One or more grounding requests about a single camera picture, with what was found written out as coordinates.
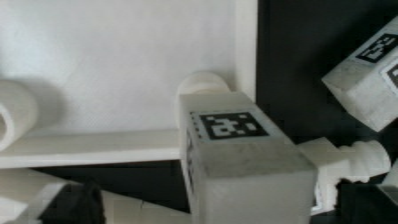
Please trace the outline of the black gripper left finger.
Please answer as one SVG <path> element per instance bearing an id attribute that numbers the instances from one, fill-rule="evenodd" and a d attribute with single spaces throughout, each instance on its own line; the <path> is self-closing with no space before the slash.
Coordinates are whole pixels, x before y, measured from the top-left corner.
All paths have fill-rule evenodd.
<path id="1" fill-rule="evenodd" d="M 39 215 L 42 224 L 104 224 L 101 189 L 94 182 L 67 184 Z"/>

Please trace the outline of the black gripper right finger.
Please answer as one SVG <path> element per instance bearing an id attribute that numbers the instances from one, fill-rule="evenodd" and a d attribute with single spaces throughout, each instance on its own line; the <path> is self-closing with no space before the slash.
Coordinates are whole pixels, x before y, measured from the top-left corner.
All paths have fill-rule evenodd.
<path id="1" fill-rule="evenodd" d="M 344 224 L 398 224 L 398 187 L 341 180 L 335 210 Z"/>

